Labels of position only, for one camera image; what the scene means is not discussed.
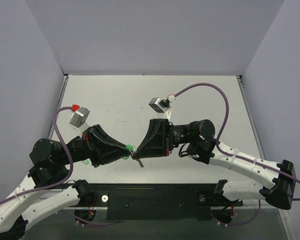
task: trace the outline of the white wall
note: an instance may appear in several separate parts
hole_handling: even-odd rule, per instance
[[[284,0],[26,0],[66,74],[239,75]]]
[[[293,161],[300,178],[300,0],[285,1],[243,85],[266,158]],[[300,202],[291,213],[300,239]]]
[[[0,199],[26,175],[47,136],[63,74],[24,0],[0,0]]]

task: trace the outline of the black cylindrical motor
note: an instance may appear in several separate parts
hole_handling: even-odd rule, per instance
[[[72,139],[67,147],[72,156],[73,162],[79,162],[89,158],[88,151],[85,150],[83,140],[80,137]],[[42,138],[38,140],[30,153],[33,164],[38,168],[47,168],[51,165],[66,165],[69,159],[65,154],[60,142]]]
[[[177,147],[179,144],[193,143],[200,136],[203,139],[211,140],[215,135],[215,127],[208,120],[194,121],[186,125],[174,125],[172,127],[173,145]]]

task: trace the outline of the red connector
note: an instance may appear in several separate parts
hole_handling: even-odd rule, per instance
[[[79,105],[73,104],[73,105],[72,105],[72,108],[71,108],[71,111],[72,111],[72,112],[73,112],[73,111],[75,112],[75,111],[77,111],[79,108],[80,108]]]

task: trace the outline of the bolt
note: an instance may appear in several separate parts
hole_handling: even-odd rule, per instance
[[[204,195],[200,195],[199,200],[200,200],[200,202],[205,202],[206,198]]]

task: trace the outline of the white cable bracket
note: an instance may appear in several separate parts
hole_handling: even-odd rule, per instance
[[[234,160],[235,160],[235,158],[236,158],[236,155],[237,155],[239,152],[240,152],[240,151],[239,151],[237,148],[234,149],[234,151],[233,151],[233,156],[232,156],[232,158],[231,158],[231,161],[230,161],[230,164],[229,164],[229,166],[228,166],[228,169],[231,169],[231,168],[232,168],[232,166],[233,166],[233,164],[234,164]]]
[[[170,103],[176,100],[176,97],[173,94],[168,95],[166,98],[170,101]]]
[[[16,189],[14,190],[14,197],[18,199],[20,203],[23,203],[22,199],[17,195]]]
[[[251,168],[251,172],[250,172],[249,178],[251,178],[251,175],[253,174],[253,169],[254,169],[254,167],[255,167],[256,161],[257,161],[257,158],[255,157],[255,158],[254,158],[253,165],[252,165],[252,168]]]

